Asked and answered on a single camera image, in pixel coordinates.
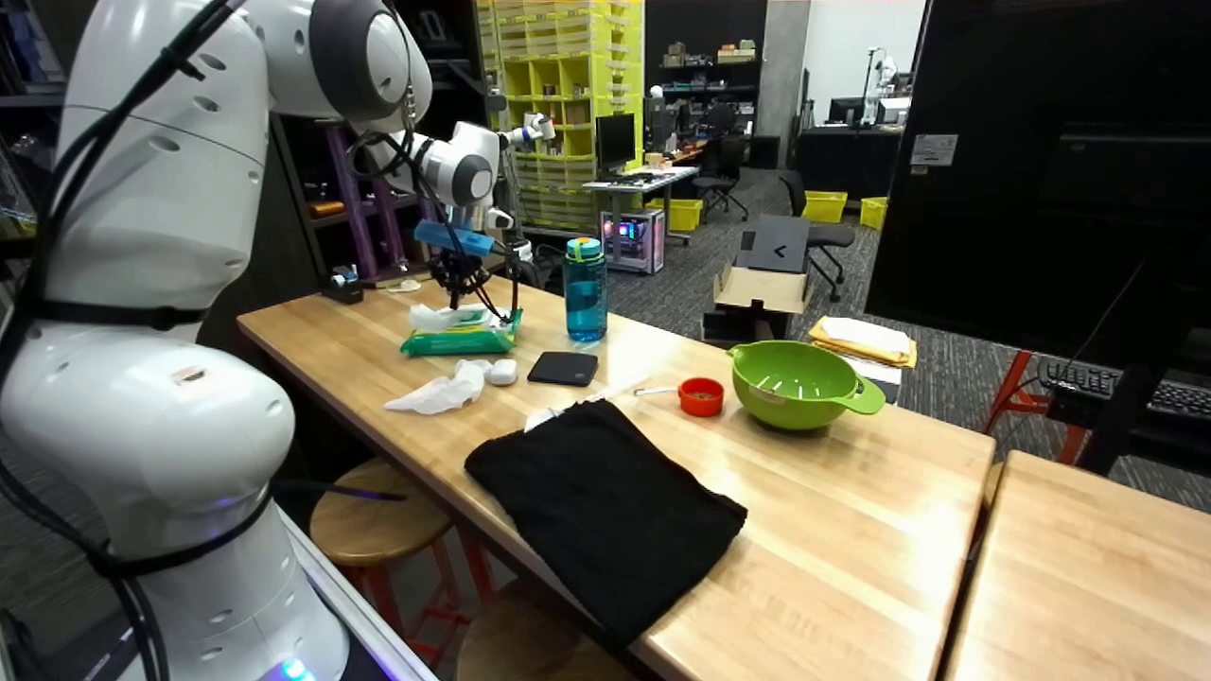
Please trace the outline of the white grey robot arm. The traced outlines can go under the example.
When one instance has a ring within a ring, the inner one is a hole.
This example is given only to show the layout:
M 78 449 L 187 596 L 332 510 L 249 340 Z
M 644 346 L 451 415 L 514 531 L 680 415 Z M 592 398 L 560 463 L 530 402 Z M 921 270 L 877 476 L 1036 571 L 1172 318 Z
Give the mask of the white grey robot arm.
M 297 566 L 270 476 L 292 398 L 202 340 L 249 270 L 278 114 L 370 166 L 494 205 L 499 137 L 422 130 L 432 72 L 386 0 L 95 0 L 56 188 L 5 330 L 5 437 L 101 515 L 147 681 L 342 681 L 347 636 Z

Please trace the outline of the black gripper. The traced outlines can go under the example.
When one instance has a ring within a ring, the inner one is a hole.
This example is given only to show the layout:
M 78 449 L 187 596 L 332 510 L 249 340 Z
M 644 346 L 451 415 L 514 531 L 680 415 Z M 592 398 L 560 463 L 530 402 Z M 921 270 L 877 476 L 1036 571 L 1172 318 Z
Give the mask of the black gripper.
M 490 270 L 480 259 L 462 250 L 441 250 L 432 263 L 432 275 L 442 283 L 448 310 L 462 310 L 462 296 L 476 293 L 480 308 L 502 321 L 499 308 L 490 296 Z

